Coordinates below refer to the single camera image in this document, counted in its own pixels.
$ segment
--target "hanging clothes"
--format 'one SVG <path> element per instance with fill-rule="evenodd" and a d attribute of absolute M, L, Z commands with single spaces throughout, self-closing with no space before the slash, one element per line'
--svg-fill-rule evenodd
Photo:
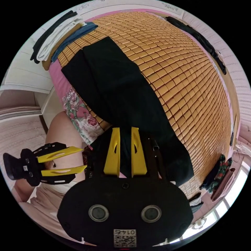
<path fill-rule="evenodd" d="M 197 193 L 191 199 L 188 200 L 190 206 L 196 206 L 201 203 L 201 193 Z"/>
<path fill-rule="evenodd" d="M 79 96 L 100 118 L 120 127 L 121 165 L 130 177 L 131 127 L 151 133 L 159 145 L 166 177 L 177 186 L 193 177 L 188 151 L 173 131 L 155 92 L 132 62 L 110 38 L 85 46 L 62 68 Z M 99 136 L 91 147 L 101 141 L 110 142 L 112 128 Z"/>
<path fill-rule="evenodd" d="M 54 54 L 54 52 L 58 49 L 58 47 L 62 44 L 62 42 L 64 42 L 70 35 L 72 35 L 80 27 L 82 27 L 82 24 L 76 24 L 71 30 L 69 30 L 64 36 L 62 36 L 59 39 L 59 41 L 54 45 L 54 47 L 50 51 L 48 59 L 46 61 L 42 61 L 42 66 L 46 71 L 49 70 L 51 58 L 52 58 L 52 55 Z"/>
<path fill-rule="evenodd" d="M 220 163 L 220 168 L 219 168 L 217 175 L 214 178 L 214 181 L 207 188 L 208 193 L 213 193 L 213 191 L 218 188 L 218 186 L 221 184 L 221 181 L 223 180 L 226 172 L 230 169 L 232 163 L 233 163 L 232 158 L 229 158 L 226 162 Z"/>
<path fill-rule="evenodd" d="M 187 33 L 192 35 L 203 46 L 203 48 L 213 57 L 213 59 L 217 62 L 220 69 L 222 70 L 223 74 L 224 75 L 227 74 L 225 65 L 219 59 L 219 56 L 218 56 L 217 52 L 215 51 L 214 47 L 209 43 L 209 41 L 204 36 L 202 36 L 198 31 L 196 31 L 191 26 L 185 25 L 181 21 L 179 21 L 173 17 L 167 16 L 166 20 L 169 23 L 171 23 L 172 25 L 176 26 L 177 28 L 179 28 L 183 31 L 186 31 Z"/>
<path fill-rule="evenodd" d="M 194 214 L 195 212 L 197 212 L 197 211 L 202 207 L 203 204 L 204 204 L 204 202 L 202 201 L 202 202 L 199 203 L 198 205 L 191 206 L 190 208 L 191 208 L 193 214 Z"/>
<path fill-rule="evenodd" d="M 82 24 L 83 26 L 86 25 L 83 18 L 79 15 L 66 19 L 58 27 L 56 27 L 41 45 L 37 53 L 37 60 L 46 61 L 56 43 L 77 24 Z"/>
<path fill-rule="evenodd" d="M 90 33 L 91 31 L 95 30 L 98 25 L 94 24 L 93 22 L 85 22 L 86 25 L 79 28 L 77 31 L 75 31 L 74 33 L 72 33 L 67 39 L 65 39 L 60 46 L 56 49 L 56 51 L 54 52 L 51 61 L 55 62 L 58 58 L 58 55 L 63 51 L 63 49 L 69 45 L 70 43 L 72 43 L 73 41 L 75 41 L 76 39 L 84 36 L 87 33 Z"/>
<path fill-rule="evenodd" d="M 214 165 L 213 169 L 210 171 L 210 173 L 206 176 L 206 178 L 204 179 L 202 185 L 199 187 L 200 190 L 202 189 L 208 189 L 208 187 L 210 186 L 210 184 L 214 181 L 215 176 L 217 175 L 219 169 L 220 169 L 220 164 L 222 162 L 225 162 L 226 157 L 225 155 L 221 155 L 219 160 L 216 162 L 216 164 Z"/>
<path fill-rule="evenodd" d="M 65 20 L 67 20 L 68 18 L 71 18 L 73 16 L 76 16 L 77 12 L 73 12 L 72 10 L 70 10 L 69 12 L 67 12 L 66 14 L 64 14 L 61 18 L 59 18 L 48 30 L 46 30 L 46 32 L 36 41 L 35 45 L 33 46 L 33 53 L 31 55 L 30 60 L 34 60 L 34 62 L 36 64 L 39 64 L 40 61 L 37 60 L 37 54 L 41 48 L 41 46 L 43 45 L 44 41 L 47 39 L 47 37 L 49 35 L 52 34 L 52 32 Z"/>

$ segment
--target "black cloth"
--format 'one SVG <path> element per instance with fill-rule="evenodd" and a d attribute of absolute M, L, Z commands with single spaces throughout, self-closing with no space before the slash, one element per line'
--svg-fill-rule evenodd
<path fill-rule="evenodd" d="M 58 19 L 35 43 L 35 45 L 33 46 L 33 53 L 31 55 L 30 60 L 34 60 L 34 62 L 36 64 L 39 64 L 40 61 L 37 60 L 37 54 L 41 48 L 41 46 L 43 45 L 44 41 L 48 38 L 49 35 L 52 34 L 52 32 L 55 30 L 55 28 L 57 28 L 62 22 L 64 22 L 65 20 L 67 20 L 68 18 L 71 18 L 73 16 L 76 16 L 77 12 L 73 12 L 72 10 L 70 10 L 69 12 L 67 12 L 66 14 L 64 14 L 60 19 Z"/>
<path fill-rule="evenodd" d="M 200 190 L 202 190 L 203 188 L 207 190 L 208 187 L 211 185 L 211 183 L 214 181 L 214 178 L 220 169 L 220 162 L 221 162 L 221 158 L 219 158 L 219 160 L 214 165 L 213 169 L 210 171 L 210 173 L 204 179 L 202 185 L 199 187 Z"/>
<path fill-rule="evenodd" d="M 219 56 L 218 56 L 217 52 L 215 51 L 214 47 L 209 43 L 209 41 L 204 36 L 202 36 L 198 31 L 196 31 L 191 26 L 185 25 L 181 21 L 179 21 L 173 17 L 167 16 L 166 20 L 169 23 L 171 23 L 172 25 L 176 26 L 177 28 L 179 28 L 183 31 L 186 31 L 187 33 L 192 35 L 203 46 L 203 48 L 213 57 L 213 59 L 217 62 L 220 69 L 222 70 L 223 74 L 224 75 L 227 74 L 225 65 L 219 59 Z"/>
<path fill-rule="evenodd" d="M 191 210 L 192 210 L 193 214 L 195 212 L 197 212 L 202 207 L 203 204 L 204 204 L 204 202 L 202 201 L 200 204 L 198 204 L 196 206 L 191 206 Z"/>
<path fill-rule="evenodd" d="M 110 37 L 79 50 L 62 72 L 94 113 L 120 127 L 121 170 L 123 163 L 131 166 L 131 127 L 138 127 L 158 143 L 168 180 L 181 185 L 193 177 L 189 153 L 175 135 L 158 97 L 138 65 Z M 99 136 L 93 149 L 105 137 L 110 141 L 110 135 L 111 129 Z M 122 173 L 130 177 L 131 169 L 127 170 L 127 175 Z"/>

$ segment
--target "black pants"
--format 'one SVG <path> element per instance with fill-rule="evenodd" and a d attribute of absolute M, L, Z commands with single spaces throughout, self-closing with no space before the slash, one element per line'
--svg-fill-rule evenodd
<path fill-rule="evenodd" d="M 168 180 L 181 185 L 194 175 L 188 151 L 176 137 L 155 92 L 138 65 L 110 37 L 78 51 L 62 72 L 94 113 L 120 127 L 121 165 L 130 166 L 131 127 L 138 127 L 158 143 Z M 98 147 L 108 134 L 111 130 L 98 137 L 92 147 Z M 122 172 L 125 176 L 131 172 L 126 169 L 127 174 Z"/>

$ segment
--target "pink flower print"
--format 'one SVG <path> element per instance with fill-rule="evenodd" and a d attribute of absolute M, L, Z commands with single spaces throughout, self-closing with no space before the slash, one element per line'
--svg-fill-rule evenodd
<path fill-rule="evenodd" d="M 98 122 L 93 116 L 88 115 L 87 116 L 87 123 L 91 126 L 96 126 Z"/>

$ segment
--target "black device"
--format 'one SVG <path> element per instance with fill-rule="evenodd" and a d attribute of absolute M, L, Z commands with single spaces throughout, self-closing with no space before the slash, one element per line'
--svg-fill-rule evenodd
<path fill-rule="evenodd" d="M 132 175 L 127 178 L 118 178 L 119 128 L 113 128 L 110 141 L 100 144 L 96 157 L 89 161 L 92 177 L 70 188 L 60 204 L 57 218 L 65 232 L 77 241 L 84 238 L 110 249 L 151 247 L 166 239 L 170 242 L 180 238 L 191 224 L 193 214 L 185 194 L 166 179 L 154 138 L 132 128 Z M 44 170 L 41 162 L 58 157 L 59 152 L 72 152 L 63 148 L 65 145 L 53 143 L 34 152 L 23 149 L 20 159 L 5 153 L 8 176 L 26 178 L 33 185 L 42 180 L 56 184 L 54 180 L 62 179 L 62 174 L 46 176 L 48 170 Z M 68 175 L 66 183 L 75 177 L 72 173 Z"/>

